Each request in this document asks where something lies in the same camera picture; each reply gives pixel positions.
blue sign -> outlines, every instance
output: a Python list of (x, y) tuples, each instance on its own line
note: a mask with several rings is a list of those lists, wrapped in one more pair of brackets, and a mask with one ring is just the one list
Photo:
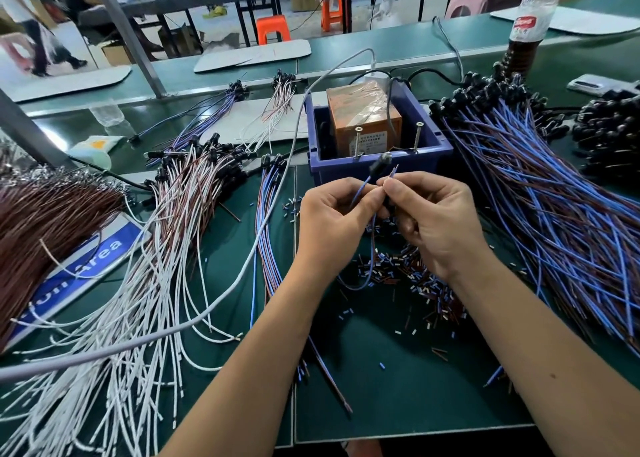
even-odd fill
[[(131, 250), (137, 248), (140, 242), (148, 239), (149, 233), (140, 236), (141, 231), (142, 228), (129, 217), (119, 215), (100, 235), (96, 234), (82, 243), (73, 255), (61, 263), (71, 273), (96, 278), (76, 278), (56, 267), (34, 293), (31, 299), (33, 307), (27, 308), (19, 320), (37, 324), (32, 311), (40, 318), (47, 319), (80, 297), (130, 255)], [(7, 348), (34, 329), (32, 326), (16, 325)]]

purple plastic bin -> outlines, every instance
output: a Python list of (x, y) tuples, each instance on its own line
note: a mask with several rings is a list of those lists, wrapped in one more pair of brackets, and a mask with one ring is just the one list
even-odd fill
[[(398, 165), (398, 172), (435, 172), (440, 158), (451, 154), (453, 147), (405, 84), (394, 83), (391, 103), (402, 115), (401, 146), (408, 148), (408, 150), (391, 151), (393, 158), (391, 166)], [(315, 185), (319, 186), (344, 177), (366, 179), (369, 176), (369, 166), (379, 158), (380, 154), (363, 155), (359, 159), (341, 157), (322, 160), (316, 122), (318, 117), (329, 117), (329, 108), (314, 108), (311, 95), (307, 97), (305, 106), (309, 129), (309, 170), (311, 170)], [(414, 153), (412, 147), (415, 140), (415, 124), (418, 121), (423, 122), (424, 127), (420, 133), (417, 152)], [(329, 138), (324, 141), (332, 142), (333, 140)]]

plastic stool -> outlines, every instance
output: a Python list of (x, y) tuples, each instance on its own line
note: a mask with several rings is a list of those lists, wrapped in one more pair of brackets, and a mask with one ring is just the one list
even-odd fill
[[(27, 49), (31, 57), (24, 57), (15, 48), (14, 44), (18, 44), (21, 47)], [(0, 45), (13, 60), (16, 66), (22, 71), (30, 71), (33, 68), (33, 60), (35, 53), (33, 46), (25, 35), (21, 32), (12, 32), (11, 34), (5, 34), (0, 36)]]
[(332, 11), (330, 0), (322, 1), (322, 30), (329, 32), (332, 24), (342, 25), (342, 0), (338, 0), (338, 10)]
[(451, 19), (452, 17), (484, 14), (487, 2), (488, 0), (451, 0), (444, 17)]
[(283, 15), (275, 15), (272, 17), (262, 17), (255, 21), (258, 29), (258, 44), (267, 44), (267, 34), (270, 32), (279, 32), (283, 41), (291, 41), (289, 26), (287, 19)]

white phone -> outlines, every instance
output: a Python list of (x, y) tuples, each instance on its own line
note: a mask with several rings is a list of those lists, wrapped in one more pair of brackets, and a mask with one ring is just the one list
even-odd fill
[(629, 83), (597, 75), (582, 75), (570, 81), (566, 87), (594, 97), (601, 97), (611, 90), (628, 91), (633, 95), (640, 95), (640, 81)]

white label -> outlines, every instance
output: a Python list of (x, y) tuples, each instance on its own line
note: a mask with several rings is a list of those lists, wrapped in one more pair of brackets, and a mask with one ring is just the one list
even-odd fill
[[(358, 144), (358, 153), (363, 155), (382, 154), (387, 151), (387, 133), (373, 132), (372, 134), (364, 134), (360, 136)], [(349, 155), (356, 155), (356, 137), (349, 144)]]
[(513, 23), (513, 29), (509, 39), (523, 43), (535, 43), (545, 38), (545, 34), (551, 24), (554, 10), (551, 12), (542, 11), (537, 15), (519, 15)]

